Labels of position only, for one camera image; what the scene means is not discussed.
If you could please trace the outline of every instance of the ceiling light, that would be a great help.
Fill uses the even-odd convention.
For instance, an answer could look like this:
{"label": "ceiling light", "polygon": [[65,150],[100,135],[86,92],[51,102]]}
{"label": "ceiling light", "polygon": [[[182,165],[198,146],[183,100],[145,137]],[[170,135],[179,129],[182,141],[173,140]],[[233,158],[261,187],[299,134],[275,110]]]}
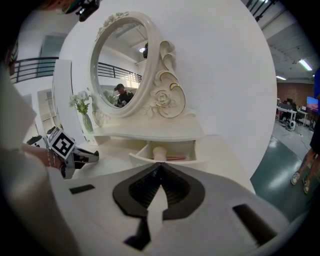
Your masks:
{"label": "ceiling light", "polygon": [[312,70],[312,68],[308,65],[308,63],[306,63],[305,60],[300,59],[300,60],[299,60],[299,63],[300,63],[302,66],[304,66],[306,70],[308,70],[308,71],[311,71],[311,70]]}
{"label": "ceiling light", "polygon": [[287,80],[286,78],[283,78],[283,77],[278,76],[278,75],[276,75],[275,77],[278,78],[278,79],[281,79],[281,80]]}

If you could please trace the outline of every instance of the drawer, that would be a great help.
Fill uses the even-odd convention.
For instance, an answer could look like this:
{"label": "drawer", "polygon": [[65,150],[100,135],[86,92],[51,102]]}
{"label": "drawer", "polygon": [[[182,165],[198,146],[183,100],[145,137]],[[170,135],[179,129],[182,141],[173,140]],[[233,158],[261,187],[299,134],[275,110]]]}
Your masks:
{"label": "drawer", "polygon": [[195,169],[200,169],[206,163],[203,160],[197,160],[196,142],[193,141],[181,141],[181,142],[158,142],[150,141],[144,146],[137,154],[130,153],[130,161],[132,167],[142,166],[150,163],[156,163],[153,160],[153,150],[156,147],[163,147],[166,149],[167,157],[183,157],[184,159],[179,160],[167,160],[166,163],[174,165],[182,165]]}

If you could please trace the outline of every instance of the computer monitor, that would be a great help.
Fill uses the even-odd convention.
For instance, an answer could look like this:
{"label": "computer monitor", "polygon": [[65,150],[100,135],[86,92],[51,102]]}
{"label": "computer monitor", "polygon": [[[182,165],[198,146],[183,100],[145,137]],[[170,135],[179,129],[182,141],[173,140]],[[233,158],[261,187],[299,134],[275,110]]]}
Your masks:
{"label": "computer monitor", "polygon": [[318,99],[313,97],[306,97],[306,107],[312,111],[318,112]]}
{"label": "computer monitor", "polygon": [[293,106],[292,105],[288,105],[286,103],[280,103],[279,107],[285,110],[293,110]]}

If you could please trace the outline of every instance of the ornate mirror frame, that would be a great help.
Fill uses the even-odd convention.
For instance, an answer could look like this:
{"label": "ornate mirror frame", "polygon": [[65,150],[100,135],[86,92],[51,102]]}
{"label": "ornate mirror frame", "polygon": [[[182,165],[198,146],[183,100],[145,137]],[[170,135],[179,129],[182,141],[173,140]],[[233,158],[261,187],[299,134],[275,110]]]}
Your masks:
{"label": "ornate mirror frame", "polygon": [[[98,79],[98,59],[101,49],[118,27],[135,21],[142,24],[147,32],[148,56],[142,81],[132,100],[122,108],[107,104],[102,97],[102,90]],[[162,41],[153,21],[140,12],[118,12],[111,15],[99,28],[95,44],[91,53],[90,91],[98,107],[108,116],[126,118],[137,112],[149,117],[159,115],[164,118],[175,118],[185,109],[185,94],[172,68],[175,49],[169,41]]]}

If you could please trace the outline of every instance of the black cap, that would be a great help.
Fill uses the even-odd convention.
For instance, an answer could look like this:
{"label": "black cap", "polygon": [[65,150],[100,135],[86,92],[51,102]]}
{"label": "black cap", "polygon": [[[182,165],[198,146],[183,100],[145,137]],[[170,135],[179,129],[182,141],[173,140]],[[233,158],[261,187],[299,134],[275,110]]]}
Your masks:
{"label": "black cap", "polygon": [[125,88],[122,83],[119,83],[119,84],[114,88],[114,91],[118,91],[120,88]]}

